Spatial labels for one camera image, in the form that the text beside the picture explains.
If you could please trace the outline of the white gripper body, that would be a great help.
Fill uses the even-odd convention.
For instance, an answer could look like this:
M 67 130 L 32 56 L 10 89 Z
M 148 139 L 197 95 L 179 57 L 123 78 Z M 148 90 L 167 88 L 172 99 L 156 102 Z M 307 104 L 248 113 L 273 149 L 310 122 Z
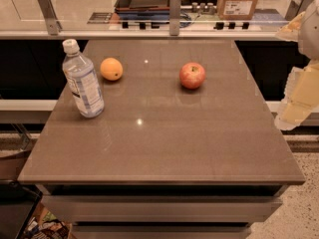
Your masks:
M 301 20 L 298 49 L 311 60 L 319 59 L 319 0 L 308 6 Z

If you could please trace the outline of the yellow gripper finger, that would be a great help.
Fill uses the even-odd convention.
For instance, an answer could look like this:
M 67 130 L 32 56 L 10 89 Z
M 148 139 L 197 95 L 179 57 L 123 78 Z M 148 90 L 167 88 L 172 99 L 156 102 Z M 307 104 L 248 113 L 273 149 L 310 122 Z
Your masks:
M 275 37 L 282 41 L 290 41 L 297 42 L 298 41 L 298 33 L 301 28 L 302 19 L 305 13 L 302 12 L 294 17 L 288 24 L 281 27 Z
M 319 106 L 319 61 L 311 60 L 303 69 L 294 67 L 288 75 L 275 125 L 281 130 L 300 126 Z

